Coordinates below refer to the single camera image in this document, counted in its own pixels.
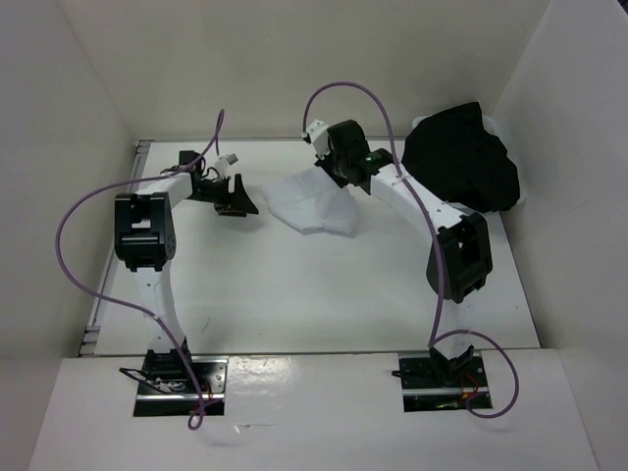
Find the white skirt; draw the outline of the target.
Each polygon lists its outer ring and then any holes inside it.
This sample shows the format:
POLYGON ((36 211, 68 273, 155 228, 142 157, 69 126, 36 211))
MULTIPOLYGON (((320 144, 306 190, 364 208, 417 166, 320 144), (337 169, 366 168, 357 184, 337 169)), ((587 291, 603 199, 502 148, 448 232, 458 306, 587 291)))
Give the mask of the white skirt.
POLYGON ((319 167, 266 184, 262 191, 270 213, 304 235, 350 236, 358 224, 356 199, 319 167))

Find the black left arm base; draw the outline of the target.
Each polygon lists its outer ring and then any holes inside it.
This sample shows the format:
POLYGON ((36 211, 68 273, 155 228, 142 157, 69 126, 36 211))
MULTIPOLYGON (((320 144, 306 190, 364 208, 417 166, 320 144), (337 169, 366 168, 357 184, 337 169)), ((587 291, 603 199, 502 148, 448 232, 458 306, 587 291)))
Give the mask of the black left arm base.
MULTIPOLYGON (((226 356, 190 356, 189 363, 204 401, 205 416, 223 416, 229 359, 226 356)), ((146 354, 139 368, 120 367, 119 372, 136 385, 133 416, 189 416, 198 407, 196 387, 179 356, 146 354)))

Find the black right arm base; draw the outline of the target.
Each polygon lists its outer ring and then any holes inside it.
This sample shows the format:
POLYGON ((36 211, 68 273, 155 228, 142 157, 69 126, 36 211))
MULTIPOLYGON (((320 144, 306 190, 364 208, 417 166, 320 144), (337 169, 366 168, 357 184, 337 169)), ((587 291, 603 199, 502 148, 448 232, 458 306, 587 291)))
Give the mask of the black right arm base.
POLYGON ((401 354, 392 376, 400 381, 405 412, 465 410, 467 403, 480 410, 493 407, 480 353, 449 376, 437 371, 428 352, 401 354))

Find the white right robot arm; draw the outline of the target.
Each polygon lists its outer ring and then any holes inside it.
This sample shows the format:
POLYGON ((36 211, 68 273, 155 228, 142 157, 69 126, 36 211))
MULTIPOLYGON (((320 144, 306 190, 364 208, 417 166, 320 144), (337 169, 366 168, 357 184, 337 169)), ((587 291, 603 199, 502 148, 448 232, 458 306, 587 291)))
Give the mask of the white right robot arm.
POLYGON ((371 148, 353 120, 333 126, 315 120, 302 137, 313 146, 316 165, 335 183, 359 187, 386 203, 430 244, 426 278, 437 294, 428 340, 430 374, 442 386, 454 384, 474 352, 465 316, 493 269, 487 221, 450 206, 418 183, 394 149, 371 148))

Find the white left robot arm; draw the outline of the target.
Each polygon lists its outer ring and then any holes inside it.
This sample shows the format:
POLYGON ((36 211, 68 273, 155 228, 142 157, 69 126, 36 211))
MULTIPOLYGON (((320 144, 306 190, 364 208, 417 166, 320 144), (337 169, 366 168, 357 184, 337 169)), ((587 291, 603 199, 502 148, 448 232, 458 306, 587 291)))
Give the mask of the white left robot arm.
POLYGON ((115 198, 114 248, 139 289, 141 307, 156 323, 144 368, 160 374, 173 392, 194 383, 195 368, 174 301, 171 268, 177 251, 173 209, 185 200, 211 204, 220 216, 246 217, 259 210, 248 196, 240 174, 230 174, 235 154, 221 155, 206 168, 192 150, 179 153, 179 164, 136 192, 115 198))

